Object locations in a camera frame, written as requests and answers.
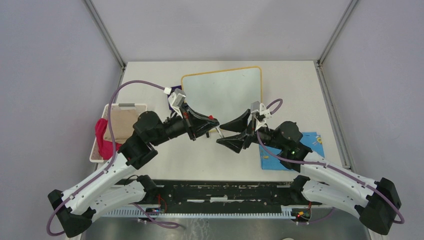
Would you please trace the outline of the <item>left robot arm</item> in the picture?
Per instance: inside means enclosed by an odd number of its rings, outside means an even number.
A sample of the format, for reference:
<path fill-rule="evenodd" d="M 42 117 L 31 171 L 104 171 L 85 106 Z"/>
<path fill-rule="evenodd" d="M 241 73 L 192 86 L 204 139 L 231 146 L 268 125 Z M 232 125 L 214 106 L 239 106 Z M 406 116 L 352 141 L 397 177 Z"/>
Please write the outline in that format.
<path fill-rule="evenodd" d="M 187 103 L 181 105 L 180 112 L 181 115 L 165 121 L 154 111 L 141 113 L 133 124 L 133 134 L 115 156 L 75 186 L 64 191 L 55 189 L 47 195 L 63 234 L 76 237 L 107 212 L 139 201 L 151 204 L 156 200 L 156 186 L 147 175 L 128 186 L 113 191 L 110 188 L 157 156 L 155 146 L 184 134 L 194 141 L 220 124 L 213 116 L 198 113 Z"/>

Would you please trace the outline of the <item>red whiteboard marker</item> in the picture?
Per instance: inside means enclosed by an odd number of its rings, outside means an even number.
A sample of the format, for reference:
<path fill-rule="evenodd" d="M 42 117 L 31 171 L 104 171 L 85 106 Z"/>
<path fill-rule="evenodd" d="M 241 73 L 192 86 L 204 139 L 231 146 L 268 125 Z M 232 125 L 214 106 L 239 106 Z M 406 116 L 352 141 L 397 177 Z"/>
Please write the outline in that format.
<path fill-rule="evenodd" d="M 218 134 L 219 134 L 219 136 L 221 138 L 224 138 L 225 137 L 224 134 L 223 134 L 223 132 L 222 132 L 222 130 L 219 127 L 217 127 L 216 130 L 217 130 L 217 132 L 218 132 Z"/>

